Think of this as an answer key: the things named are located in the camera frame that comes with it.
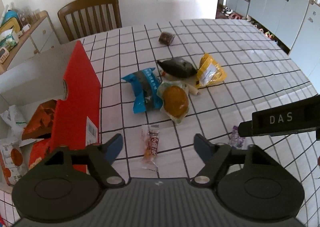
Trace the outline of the dark brown cake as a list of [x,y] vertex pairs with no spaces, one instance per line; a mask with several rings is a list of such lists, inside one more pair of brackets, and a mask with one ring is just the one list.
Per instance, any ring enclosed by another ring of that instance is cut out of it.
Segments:
[[160,44],[170,46],[175,38],[175,35],[169,32],[162,32],[158,38]]

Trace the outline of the red cardboard box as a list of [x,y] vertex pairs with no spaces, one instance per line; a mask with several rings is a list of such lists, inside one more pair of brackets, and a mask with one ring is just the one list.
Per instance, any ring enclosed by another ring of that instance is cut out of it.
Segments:
[[[101,84],[79,41],[37,54],[1,75],[1,139],[16,138],[29,168],[34,142],[22,133],[39,104],[56,100],[50,148],[98,142]],[[12,192],[1,168],[1,190]]]

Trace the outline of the white drawer sideboard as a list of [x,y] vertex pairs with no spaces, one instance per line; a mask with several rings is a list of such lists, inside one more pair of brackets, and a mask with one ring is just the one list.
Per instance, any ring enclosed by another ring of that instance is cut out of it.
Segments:
[[9,52],[9,56],[1,64],[1,74],[27,59],[57,46],[60,46],[60,42],[49,14],[47,11],[41,11],[39,20],[20,37],[19,43]]

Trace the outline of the purple candy packet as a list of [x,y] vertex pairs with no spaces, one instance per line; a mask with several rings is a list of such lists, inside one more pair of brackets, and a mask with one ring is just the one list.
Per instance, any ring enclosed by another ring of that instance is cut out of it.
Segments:
[[237,126],[233,126],[231,139],[229,141],[229,145],[233,149],[241,150],[244,147],[244,144],[245,144],[245,138],[244,137],[240,137],[240,135],[238,133],[238,127]]

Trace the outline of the grey wall cabinet unit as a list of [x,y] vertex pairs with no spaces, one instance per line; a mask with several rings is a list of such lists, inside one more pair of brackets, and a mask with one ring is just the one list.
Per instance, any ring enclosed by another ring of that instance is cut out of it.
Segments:
[[250,0],[248,15],[289,48],[319,91],[319,5],[312,0]]

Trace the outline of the shiny brown snack bag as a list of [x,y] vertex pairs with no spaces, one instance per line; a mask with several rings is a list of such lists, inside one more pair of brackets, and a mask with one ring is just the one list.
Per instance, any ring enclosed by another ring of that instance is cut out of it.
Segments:
[[24,128],[22,140],[47,139],[51,137],[55,117],[56,100],[39,104],[31,120]]

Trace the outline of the pink kitchen timer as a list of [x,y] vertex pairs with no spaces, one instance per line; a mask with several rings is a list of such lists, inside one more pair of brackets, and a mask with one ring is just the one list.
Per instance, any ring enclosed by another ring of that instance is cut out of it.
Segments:
[[4,64],[4,62],[9,57],[9,51],[5,47],[0,48],[0,63]]

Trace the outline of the small sausage snack packet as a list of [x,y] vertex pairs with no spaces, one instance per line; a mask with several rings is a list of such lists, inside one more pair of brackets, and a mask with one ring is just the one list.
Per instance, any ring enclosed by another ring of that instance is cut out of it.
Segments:
[[142,141],[144,143],[144,168],[153,172],[158,172],[158,166],[155,159],[157,157],[159,145],[159,125],[143,125]]

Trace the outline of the row of shoes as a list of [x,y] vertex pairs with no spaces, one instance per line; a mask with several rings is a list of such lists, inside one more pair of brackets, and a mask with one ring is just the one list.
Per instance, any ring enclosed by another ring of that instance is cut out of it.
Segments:
[[233,11],[228,7],[218,8],[216,16],[219,16],[221,19],[228,18],[228,19],[247,20],[254,27],[259,29],[259,31],[263,32],[267,38],[273,40],[276,43],[279,42],[278,38],[273,33],[271,33],[267,28],[265,28],[262,24],[260,24],[254,19],[247,19],[246,17],[236,13],[235,11]]

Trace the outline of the checkered white tablecloth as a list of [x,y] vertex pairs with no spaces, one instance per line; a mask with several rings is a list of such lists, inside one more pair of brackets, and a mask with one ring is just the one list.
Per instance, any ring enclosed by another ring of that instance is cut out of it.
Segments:
[[[176,34],[171,46],[158,42],[161,32]],[[88,58],[89,72],[95,70],[100,80],[101,137],[123,133],[125,147],[115,162],[119,173],[152,177],[155,172],[142,167],[141,125],[150,122],[161,126],[164,143],[159,146],[157,165],[159,178],[195,176],[203,162],[191,148],[195,133],[204,133],[212,142],[231,139],[232,127],[249,120],[251,113],[317,96],[305,74],[280,49],[245,20],[183,20],[154,26],[133,26],[115,29],[80,39]],[[64,72],[66,63],[58,68],[53,61],[62,46],[53,48],[36,59],[29,59],[1,75],[1,97],[9,104],[35,104],[35,101],[62,94],[62,78],[53,79],[44,72]],[[227,73],[227,78],[214,86],[190,94],[190,108],[184,120],[175,125],[160,111],[134,114],[132,87],[121,77],[138,68],[155,67],[157,60],[182,57],[198,67],[202,51],[209,54]],[[278,137],[246,138],[248,144],[258,144],[303,184],[306,191],[298,219],[306,226],[319,226],[319,141],[315,133],[300,133]]]

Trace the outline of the tissue pack green white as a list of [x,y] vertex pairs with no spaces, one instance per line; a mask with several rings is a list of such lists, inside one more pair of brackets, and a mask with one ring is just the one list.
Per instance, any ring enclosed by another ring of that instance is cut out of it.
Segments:
[[19,38],[14,29],[8,29],[0,35],[0,47],[6,48],[11,51],[19,42]]

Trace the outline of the red yellow snack packet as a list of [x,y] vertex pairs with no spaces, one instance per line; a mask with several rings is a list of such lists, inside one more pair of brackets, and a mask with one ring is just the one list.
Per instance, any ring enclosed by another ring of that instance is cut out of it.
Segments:
[[51,139],[43,139],[35,142],[31,149],[29,158],[29,170],[35,167],[42,159],[50,153],[50,142]]

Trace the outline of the white orange snack packet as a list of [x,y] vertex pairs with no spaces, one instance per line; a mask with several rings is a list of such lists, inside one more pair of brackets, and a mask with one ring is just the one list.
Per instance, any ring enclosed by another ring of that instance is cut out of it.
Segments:
[[8,185],[15,185],[28,172],[18,139],[1,139],[1,168]]

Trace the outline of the dark green snack packet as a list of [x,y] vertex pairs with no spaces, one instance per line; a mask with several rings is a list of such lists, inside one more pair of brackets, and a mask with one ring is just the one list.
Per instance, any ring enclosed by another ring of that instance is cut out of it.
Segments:
[[186,79],[197,74],[196,68],[189,61],[182,58],[157,60],[157,64],[164,72],[173,77]]

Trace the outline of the blue snack packet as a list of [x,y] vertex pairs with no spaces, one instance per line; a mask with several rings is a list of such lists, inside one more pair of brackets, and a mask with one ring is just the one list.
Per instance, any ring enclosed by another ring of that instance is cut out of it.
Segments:
[[162,99],[157,95],[161,83],[154,75],[154,70],[154,67],[149,67],[122,77],[131,84],[135,95],[134,114],[160,110],[163,105]]

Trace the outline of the yellow radio box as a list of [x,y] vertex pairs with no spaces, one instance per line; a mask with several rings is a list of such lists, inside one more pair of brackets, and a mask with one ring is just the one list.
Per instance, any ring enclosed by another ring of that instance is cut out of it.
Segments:
[[22,29],[22,25],[18,17],[18,14],[12,10],[6,12],[3,19],[3,23],[1,25],[0,32],[3,33],[4,31],[7,31],[9,29],[13,29],[16,33],[21,31]]

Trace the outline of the brown wooden chair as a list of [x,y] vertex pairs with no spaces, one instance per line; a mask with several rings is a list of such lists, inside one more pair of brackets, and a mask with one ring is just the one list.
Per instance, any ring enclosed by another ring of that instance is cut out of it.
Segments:
[[119,0],[75,0],[57,16],[69,41],[122,27]]

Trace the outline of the round bun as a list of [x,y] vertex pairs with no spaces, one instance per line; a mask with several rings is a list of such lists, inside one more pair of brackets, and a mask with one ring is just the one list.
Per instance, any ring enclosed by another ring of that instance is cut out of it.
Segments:
[[163,81],[157,96],[163,104],[160,108],[175,124],[180,124],[189,112],[188,87],[181,81]]

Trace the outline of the cream stick snack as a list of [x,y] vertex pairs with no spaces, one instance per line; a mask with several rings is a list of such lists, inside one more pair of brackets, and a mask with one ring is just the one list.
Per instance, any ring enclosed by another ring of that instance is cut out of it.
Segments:
[[194,87],[194,86],[192,86],[192,85],[190,85],[190,84],[187,84],[187,83],[185,83],[185,85],[186,85],[186,87],[188,88],[188,91],[189,91],[190,94],[192,94],[192,95],[194,95],[194,96],[200,94],[200,93],[199,93],[199,90],[198,90],[196,87]]

